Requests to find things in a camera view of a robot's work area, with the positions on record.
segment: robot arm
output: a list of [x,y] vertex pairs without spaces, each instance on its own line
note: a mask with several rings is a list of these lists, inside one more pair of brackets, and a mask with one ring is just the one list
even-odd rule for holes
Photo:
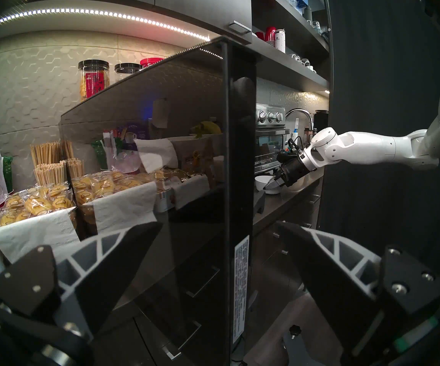
[[397,162],[415,170],[433,169],[440,158],[440,100],[438,115],[428,130],[393,137],[352,131],[338,135],[328,127],[317,133],[306,149],[295,148],[294,155],[278,157],[282,164],[264,189],[291,186],[317,168],[341,160],[365,165]]

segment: red cup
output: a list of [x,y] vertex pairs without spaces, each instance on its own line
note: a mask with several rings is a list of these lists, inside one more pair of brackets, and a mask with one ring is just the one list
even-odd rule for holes
[[146,58],[146,59],[142,59],[140,61],[140,65],[143,66],[144,68],[146,68],[152,64],[158,63],[161,60],[164,60],[164,59],[163,58]]
[[266,42],[269,42],[270,40],[276,40],[274,33],[276,31],[276,27],[268,27],[266,28],[266,36],[264,37],[264,40]]

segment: stainless steel countertop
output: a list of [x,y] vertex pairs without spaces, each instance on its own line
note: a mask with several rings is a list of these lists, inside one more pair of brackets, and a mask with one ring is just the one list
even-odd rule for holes
[[284,207],[290,200],[296,197],[304,189],[310,186],[312,183],[318,181],[323,177],[324,167],[315,170],[314,172],[308,173],[303,178],[300,178],[296,183],[290,187],[284,186],[281,192],[276,195],[266,195],[266,204],[264,206],[264,212],[262,214],[255,214],[254,216],[254,227],[252,233],[255,236],[263,228],[268,226],[273,222],[281,209],[286,209]]

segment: red mug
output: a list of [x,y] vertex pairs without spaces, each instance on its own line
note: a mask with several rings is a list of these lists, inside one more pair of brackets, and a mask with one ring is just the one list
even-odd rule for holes
[[274,33],[276,31],[276,27],[268,27],[266,28],[266,35],[264,37],[264,40],[266,42],[269,42],[271,40],[276,40]]

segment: hexagon tile wall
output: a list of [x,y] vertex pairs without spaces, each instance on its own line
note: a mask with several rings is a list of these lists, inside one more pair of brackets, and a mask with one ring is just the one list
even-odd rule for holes
[[[180,50],[153,40],[84,31],[42,31],[0,39],[0,149],[13,156],[15,190],[35,184],[28,145],[58,141],[60,116],[79,103],[80,61],[108,61],[114,83],[115,64],[165,58]],[[262,79],[257,80],[257,102],[286,110],[328,109],[325,97]],[[300,128],[305,121],[300,117]]]

